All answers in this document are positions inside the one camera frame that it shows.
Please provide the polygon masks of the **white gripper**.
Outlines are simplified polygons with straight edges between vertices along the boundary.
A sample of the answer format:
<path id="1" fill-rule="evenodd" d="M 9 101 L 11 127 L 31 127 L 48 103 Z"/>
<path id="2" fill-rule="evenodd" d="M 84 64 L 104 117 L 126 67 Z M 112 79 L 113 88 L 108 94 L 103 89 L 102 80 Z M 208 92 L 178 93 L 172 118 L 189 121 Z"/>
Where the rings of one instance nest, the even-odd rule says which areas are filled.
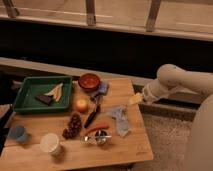
<path id="1" fill-rule="evenodd" d="M 147 103 L 153 103 L 161 99 L 166 94 L 166 87 L 157 79 L 146 84 L 141 93 L 136 93 L 129 98 L 128 104 L 134 105 L 140 103 L 143 99 Z"/>

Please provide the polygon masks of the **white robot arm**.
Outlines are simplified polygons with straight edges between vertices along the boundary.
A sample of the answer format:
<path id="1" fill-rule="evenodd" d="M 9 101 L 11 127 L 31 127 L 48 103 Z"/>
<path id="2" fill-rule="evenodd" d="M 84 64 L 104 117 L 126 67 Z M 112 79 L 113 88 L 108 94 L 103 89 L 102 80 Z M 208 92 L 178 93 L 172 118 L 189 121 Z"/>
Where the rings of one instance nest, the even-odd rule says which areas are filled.
<path id="1" fill-rule="evenodd" d="M 213 73 L 164 64 L 158 69 L 157 78 L 146 84 L 140 93 L 131 96 L 129 104 L 151 104 L 179 88 L 187 88 L 205 97 L 193 120 L 183 171 L 213 171 Z"/>

